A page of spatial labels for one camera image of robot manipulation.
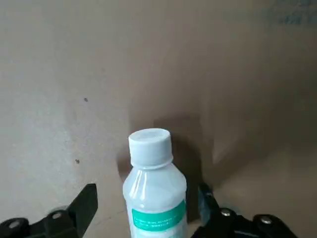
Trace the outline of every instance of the cardboard surface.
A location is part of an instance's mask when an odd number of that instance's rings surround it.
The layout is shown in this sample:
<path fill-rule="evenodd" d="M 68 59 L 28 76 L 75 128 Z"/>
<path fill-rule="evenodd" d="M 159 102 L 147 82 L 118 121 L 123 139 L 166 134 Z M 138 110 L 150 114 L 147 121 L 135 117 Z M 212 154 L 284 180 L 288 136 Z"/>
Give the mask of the cardboard surface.
<path fill-rule="evenodd" d="M 34 222 L 96 182 L 100 208 L 87 237 L 128 237 L 127 136 L 161 126 L 174 134 L 191 204 L 203 178 L 220 203 L 314 236 L 316 8 L 1 1 L 0 220 Z"/>

